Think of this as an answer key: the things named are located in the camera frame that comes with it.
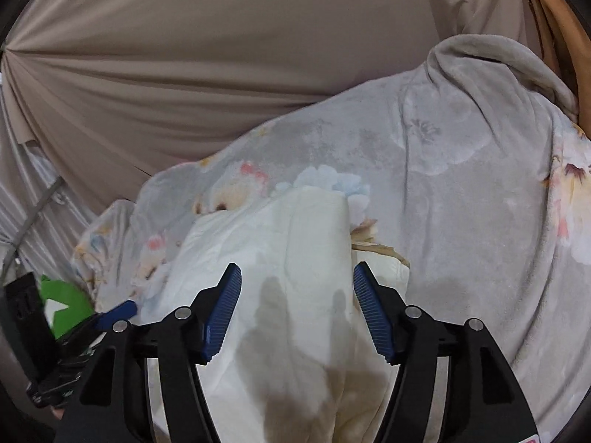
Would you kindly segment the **grey striped curtain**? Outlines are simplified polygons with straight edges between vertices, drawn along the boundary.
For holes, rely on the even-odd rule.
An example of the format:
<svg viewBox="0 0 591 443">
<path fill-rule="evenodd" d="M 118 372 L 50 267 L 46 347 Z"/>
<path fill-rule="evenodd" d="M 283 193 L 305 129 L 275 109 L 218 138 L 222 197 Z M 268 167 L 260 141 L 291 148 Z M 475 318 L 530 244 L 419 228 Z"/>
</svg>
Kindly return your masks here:
<svg viewBox="0 0 591 443">
<path fill-rule="evenodd" d="M 1 268 L 76 283 L 74 248 L 96 215 L 36 143 L 20 143 L 1 104 Z"/>
</svg>

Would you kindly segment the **green white sticker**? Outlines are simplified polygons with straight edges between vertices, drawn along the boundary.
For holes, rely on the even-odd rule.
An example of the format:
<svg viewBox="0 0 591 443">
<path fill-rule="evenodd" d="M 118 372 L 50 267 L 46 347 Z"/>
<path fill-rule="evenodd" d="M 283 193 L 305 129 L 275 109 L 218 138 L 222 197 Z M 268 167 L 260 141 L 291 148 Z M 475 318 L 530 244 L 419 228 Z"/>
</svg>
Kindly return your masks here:
<svg viewBox="0 0 591 443">
<path fill-rule="evenodd" d="M 56 339 L 94 314 L 94 307 L 87 294 L 72 283 L 43 275 L 39 292 L 45 318 Z"/>
</svg>

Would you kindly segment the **grey floral fleece blanket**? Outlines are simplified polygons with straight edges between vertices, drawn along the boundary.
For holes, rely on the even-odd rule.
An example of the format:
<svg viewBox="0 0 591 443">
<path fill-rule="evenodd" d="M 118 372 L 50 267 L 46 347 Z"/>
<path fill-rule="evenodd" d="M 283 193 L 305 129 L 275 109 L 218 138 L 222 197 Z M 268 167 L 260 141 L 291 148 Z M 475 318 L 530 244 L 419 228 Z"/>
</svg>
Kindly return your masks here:
<svg viewBox="0 0 591 443">
<path fill-rule="evenodd" d="M 139 307 L 197 217 L 304 187 L 345 199 L 355 243 L 391 248 L 402 292 L 489 328 L 541 439 L 590 386 L 590 141 L 567 86 L 529 49 L 464 35 L 417 69 L 250 130 L 114 202 L 73 254 L 95 307 Z"/>
</svg>

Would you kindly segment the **beige curtain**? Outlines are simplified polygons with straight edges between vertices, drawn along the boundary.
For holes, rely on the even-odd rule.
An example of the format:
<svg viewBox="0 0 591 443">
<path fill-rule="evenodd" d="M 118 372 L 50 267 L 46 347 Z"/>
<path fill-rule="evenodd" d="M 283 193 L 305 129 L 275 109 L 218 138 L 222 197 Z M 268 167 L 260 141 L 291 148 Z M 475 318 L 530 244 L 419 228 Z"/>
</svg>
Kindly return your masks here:
<svg viewBox="0 0 591 443">
<path fill-rule="evenodd" d="M 541 48 L 527 0 L 31 0 L 5 41 L 2 97 L 17 141 L 98 212 L 464 33 Z"/>
</svg>

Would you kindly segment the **white quilted garment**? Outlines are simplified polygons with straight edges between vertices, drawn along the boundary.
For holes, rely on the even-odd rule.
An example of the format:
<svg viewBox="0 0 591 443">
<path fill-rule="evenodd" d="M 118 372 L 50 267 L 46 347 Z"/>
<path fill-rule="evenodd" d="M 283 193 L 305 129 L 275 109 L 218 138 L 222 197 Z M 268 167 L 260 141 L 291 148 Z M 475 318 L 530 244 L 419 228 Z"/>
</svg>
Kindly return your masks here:
<svg viewBox="0 0 591 443">
<path fill-rule="evenodd" d="M 221 352 L 198 371 L 224 442 L 370 442 L 397 369 L 379 355 L 353 293 L 353 267 L 405 292 L 391 248 L 355 243 L 338 194 L 290 190 L 190 220 L 140 319 L 157 321 L 213 286 L 228 264 L 242 291 Z"/>
</svg>

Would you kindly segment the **orange cloth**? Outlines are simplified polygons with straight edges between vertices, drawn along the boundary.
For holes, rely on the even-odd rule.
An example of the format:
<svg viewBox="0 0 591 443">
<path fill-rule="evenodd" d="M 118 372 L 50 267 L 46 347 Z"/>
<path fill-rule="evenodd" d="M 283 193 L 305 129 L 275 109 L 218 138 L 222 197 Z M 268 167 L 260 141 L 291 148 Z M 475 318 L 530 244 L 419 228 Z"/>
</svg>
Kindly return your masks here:
<svg viewBox="0 0 591 443">
<path fill-rule="evenodd" d="M 542 59 L 577 96 L 590 102 L 590 28 L 572 0 L 529 0 Z"/>
</svg>

